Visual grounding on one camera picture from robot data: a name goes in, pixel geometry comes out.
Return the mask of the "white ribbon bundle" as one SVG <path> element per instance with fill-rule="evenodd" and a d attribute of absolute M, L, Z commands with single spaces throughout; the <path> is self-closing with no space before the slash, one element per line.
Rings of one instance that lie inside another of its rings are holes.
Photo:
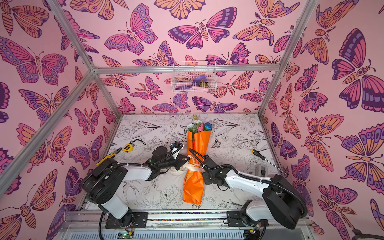
<path fill-rule="evenodd" d="M 190 155 L 188 155 L 187 157 L 181 157 L 177 159 L 177 163 L 175 167 L 170 170 L 171 174 L 182 175 L 182 174 L 186 174 L 188 171 L 200 172 L 200 173 L 205 172 L 205 170 L 200 165 L 195 164 L 194 162 L 190 164 L 189 161 L 190 161 Z"/>

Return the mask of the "orange wrapping paper sheet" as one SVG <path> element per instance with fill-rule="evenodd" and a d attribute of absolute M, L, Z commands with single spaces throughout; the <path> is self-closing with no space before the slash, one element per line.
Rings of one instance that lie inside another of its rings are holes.
<path fill-rule="evenodd" d="M 189 149 L 193 149 L 204 156 L 207 153 L 210 137 L 211 131 L 198 132 L 194 135 L 188 132 L 187 154 L 191 156 Z M 183 186 L 183 201 L 188 204 L 201 205 L 205 182 L 200 162 L 192 157 L 188 162 L 187 170 Z"/>

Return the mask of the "white fake flower stem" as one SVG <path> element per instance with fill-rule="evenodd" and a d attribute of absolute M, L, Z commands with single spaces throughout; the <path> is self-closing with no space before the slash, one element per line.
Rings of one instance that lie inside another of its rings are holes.
<path fill-rule="evenodd" d="M 187 125 L 188 132 L 191 132 L 192 134 L 199 133 L 197 127 L 200 124 L 204 124 L 198 115 L 194 115 L 192 118 L 192 121 L 190 124 Z"/>

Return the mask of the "pink fake rose stem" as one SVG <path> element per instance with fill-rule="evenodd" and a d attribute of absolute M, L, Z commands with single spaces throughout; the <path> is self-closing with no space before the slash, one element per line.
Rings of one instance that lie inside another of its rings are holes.
<path fill-rule="evenodd" d="M 197 127 L 197 129 L 198 129 L 198 132 L 203 132 L 203 131 L 205 130 L 205 126 L 204 126 L 204 124 L 200 124 L 200 125 Z"/>

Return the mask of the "blue fake flower stem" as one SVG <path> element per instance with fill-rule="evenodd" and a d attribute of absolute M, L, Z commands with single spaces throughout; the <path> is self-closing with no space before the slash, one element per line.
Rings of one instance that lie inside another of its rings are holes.
<path fill-rule="evenodd" d="M 212 124 L 207 122 L 207 123 L 204 123 L 204 131 L 211 131 L 213 128 Z"/>

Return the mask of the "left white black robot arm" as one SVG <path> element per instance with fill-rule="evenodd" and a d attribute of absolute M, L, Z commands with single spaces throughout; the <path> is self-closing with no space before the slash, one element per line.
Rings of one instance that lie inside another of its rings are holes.
<path fill-rule="evenodd" d="M 113 157 L 105 159 L 95 170 L 86 176 L 81 187 L 87 193 L 87 200 L 97 205 L 104 214 L 109 214 L 122 226 L 133 221 L 130 207 L 118 196 L 122 182 L 152 181 L 169 169 L 179 170 L 189 158 L 181 155 L 184 145 L 174 142 L 169 148 L 157 147 L 152 157 L 143 164 L 118 163 Z"/>

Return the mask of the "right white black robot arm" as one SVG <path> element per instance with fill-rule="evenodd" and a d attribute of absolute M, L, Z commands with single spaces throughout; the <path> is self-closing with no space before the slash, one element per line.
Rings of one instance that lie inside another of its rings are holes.
<path fill-rule="evenodd" d="M 243 206 L 245 221 L 275 219 L 283 227 L 293 230 L 299 219 L 308 215 L 304 197 L 281 175 L 259 177 L 238 171 L 229 164 L 218 165 L 208 155 L 193 153 L 203 168 L 206 185 L 239 189 L 263 199 L 263 203 L 247 201 Z"/>

